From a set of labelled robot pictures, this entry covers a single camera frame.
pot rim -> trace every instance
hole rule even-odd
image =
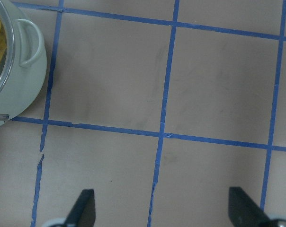
[[[1,90],[3,89],[4,85],[6,84],[10,76],[15,56],[14,27],[12,25],[11,17],[7,9],[5,8],[2,0],[0,0],[0,20],[5,30],[6,42],[7,42],[6,59],[3,70],[0,75],[0,92],[1,92]]]

black object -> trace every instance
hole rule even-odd
[[[51,227],[93,227],[95,220],[94,190],[86,189],[81,192],[64,224],[53,225]]]
[[[235,227],[286,227],[286,220],[270,220],[241,187],[229,188],[228,216]]]

pot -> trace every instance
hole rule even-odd
[[[9,0],[0,0],[6,51],[0,62],[0,126],[22,113],[38,95],[46,74],[44,38]]]

cooking pot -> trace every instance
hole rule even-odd
[[[0,62],[0,126],[22,113],[38,95],[46,74],[44,38],[9,0],[0,0],[6,51]]]

blue tape grid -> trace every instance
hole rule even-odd
[[[236,30],[236,29],[228,29],[228,28],[221,28],[221,27],[214,27],[214,26],[204,26],[204,25],[178,22],[179,0],[175,0],[173,20],[172,21],[143,18],[143,17],[133,17],[133,16],[126,16],[126,15],[119,15],[119,14],[111,14],[111,13],[102,13],[102,12],[96,12],[96,11],[90,11],[90,10],[64,8],[63,7],[63,5],[64,5],[63,1],[64,0],[59,1],[58,7],[14,2],[14,4],[16,6],[21,7],[21,8],[51,10],[51,11],[57,11],[58,12],[57,19],[56,19],[55,34],[54,34],[54,44],[53,44],[53,52],[52,52],[52,58],[51,58],[50,75],[49,75],[46,102],[45,102],[44,119],[40,120],[40,119],[26,118],[26,117],[16,117],[13,119],[14,121],[35,123],[35,124],[42,124],[43,125],[40,151],[42,151],[44,148],[45,137],[47,134],[48,125],[56,125],[56,126],[63,126],[63,127],[88,129],[88,130],[111,131],[111,132],[118,132],[118,133],[127,133],[127,134],[136,134],[136,135],[143,135],[143,136],[158,137],[159,141],[158,141],[157,155],[156,155],[156,160],[155,160],[155,170],[154,170],[152,194],[151,194],[148,225],[147,225],[148,227],[150,227],[151,226],[151,220],[152,220],[151,215],[152,215],[153,197],[154,197],[154,191],[155,191],[155,188],[156,188],[156,185],[158,182],[158,177],[159,177],[161,153],[162,153],[164,138],[175,138],[175,139],[179,139],[179,140],[190,140],[190,141],[199,141],[199,142],[215,143],[215,144],[223,144],[223,145],[231,145],[231,146],[266,149],[267,155],[266,155],[266,164],[265,164],[261,203],[260,203],[261,208],[264,209],[265,200],[266,200],[268,177],[269,177],[271,153],[273,150],[286,152],[286,147],[273,146],[274,127],[275,127],[275,119],[276,119],[276,111],[277,111],[277,97],[278,97],[279,79],[280,79],[282,54],[283,54],[283,43],[286,42],[286,37],[285,37],[286,0],[283,0],[280,35],[270,35],[270,34],[242,31],[242,30]],[[62,13],[63,12],[64,13],[74,13],[74,14],[93,16],[93,17],[103,17],[103,18],[133,21],[133,22],[139,22],[139,23],[149,23],[149,24],[157,24],[157,25],[163,25],[163,26],[171,26],[170,46],[169,46],[169,54],[168,54],[168,60],[167,60],[165,84],[164,84],[164,92],[163,92],[163,101],[162,101],[160,132],[140,131],[140,130],[132,130],[132,129],[124,129],[124,128],[116,128],[116,127],[90,125],[90,124],[73,124],[71,122],[49,120],[51,90],[52,90],[52,86],[53,86],[54,68],[55,68],[55,63],[56,63],[59,34],[60,34],[60,27],[61,27],[61,20],[62,20]],[[176,35],[176,28],[177,27],[206,30],[206,31],[214,31],[214,32],[234,34],[234,35],[253,36],[253,37],[259,37],[259,38],[272,39],[272,40],[278,40],[279,41],[278,55],[277,55],[276,78],[275,78],[273,103],[272,103],[272,111],[271,111],[271,119],[270,119],[270,129],[269,129],[269,135],[268,135],[268,144],[248,143],[248,142],[233,141],[233,140],[221,140],[221,139],[214,139],[214,138],[205,138],[205,137],[165,133],[166,105],[167,105],[167,100],[168,100],[170,71],[171,71],[173,48],[174,48],[175,35]],[[42,176],[42,161],[43,161],[43,159],[44,159],[44,155],[42,156],[42,158],[39,162],[39,165],[37,167],[35,198],[34,198],[34,206],[33,206],[33,212],[32,212],[33,222],[31,223],[31,227],[36,226],[36,207],[37,207],[37,202],[38,202],[38,198],[39,198],[40,180],[41,180],[41,176]]]

